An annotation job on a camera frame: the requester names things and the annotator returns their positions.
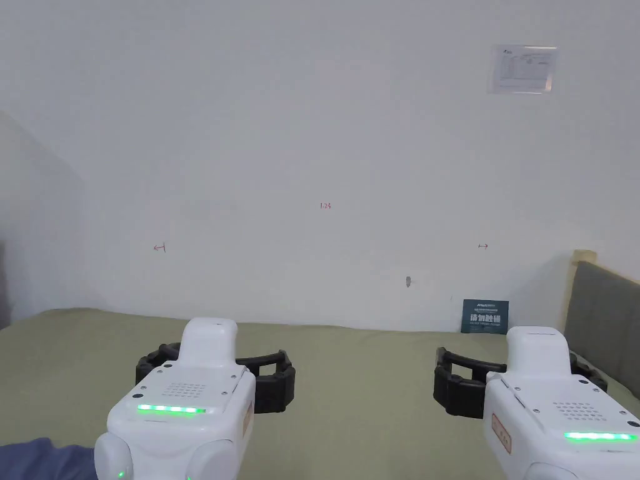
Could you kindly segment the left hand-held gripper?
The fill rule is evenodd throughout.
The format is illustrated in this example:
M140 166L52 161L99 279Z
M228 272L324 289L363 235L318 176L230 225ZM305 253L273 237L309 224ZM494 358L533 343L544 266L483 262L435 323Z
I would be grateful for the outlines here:
M256 414L294 399L286 351L236 359L237 324L198 317L141 357L94 448L99 479L236 479ZM275 372L261 375L273 365Z

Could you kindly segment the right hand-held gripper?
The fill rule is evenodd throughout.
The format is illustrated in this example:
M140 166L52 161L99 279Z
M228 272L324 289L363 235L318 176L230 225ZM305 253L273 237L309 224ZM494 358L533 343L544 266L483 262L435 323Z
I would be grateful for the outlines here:
M512 327L506 339L507 365L437 348L433 387L447 414L483 417L505 477L638 479L639 419L606 393L601 373L554 328Z

